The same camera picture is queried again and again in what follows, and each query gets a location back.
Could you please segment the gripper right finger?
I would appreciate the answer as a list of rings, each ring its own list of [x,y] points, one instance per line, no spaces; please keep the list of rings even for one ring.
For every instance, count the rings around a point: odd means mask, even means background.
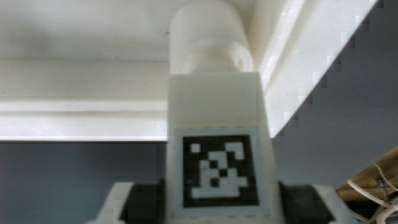
[[[361,224],[329,186],[279,183],[284,224]]]

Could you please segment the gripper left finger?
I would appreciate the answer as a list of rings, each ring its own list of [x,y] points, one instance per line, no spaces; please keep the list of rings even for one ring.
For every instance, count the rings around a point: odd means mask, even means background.
[[[163,182],[117,182],[98,216],[87,224],[165,224]]]

